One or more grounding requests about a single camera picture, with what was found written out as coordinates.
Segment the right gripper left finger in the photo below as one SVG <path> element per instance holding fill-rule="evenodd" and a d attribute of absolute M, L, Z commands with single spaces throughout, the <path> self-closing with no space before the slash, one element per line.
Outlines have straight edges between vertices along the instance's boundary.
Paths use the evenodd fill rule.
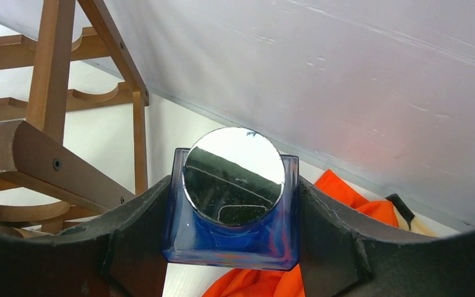
<path fill-rule="evenodd" d="M 0 296 L 161 296 L 170 181 L 58 235 L 0 233 Z"/>

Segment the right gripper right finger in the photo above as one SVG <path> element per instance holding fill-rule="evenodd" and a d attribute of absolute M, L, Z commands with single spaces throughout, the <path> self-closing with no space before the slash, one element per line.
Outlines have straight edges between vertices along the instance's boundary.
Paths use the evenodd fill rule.
<path fill-rule="evenodd" d="M 300 180 L 307 296 L 475 296 L 475 229 L 435 238 L 395 228 Z"/>

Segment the blue square glass bottle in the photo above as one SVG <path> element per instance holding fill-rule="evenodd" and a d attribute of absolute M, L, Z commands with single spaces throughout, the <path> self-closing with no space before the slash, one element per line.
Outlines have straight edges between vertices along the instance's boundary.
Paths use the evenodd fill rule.
<path fill-rule="evenodd" d="M 299 158 L 224 127 L 177 148 L 161 251 L 177 264 L 289 271 L 299 262 Z"/>

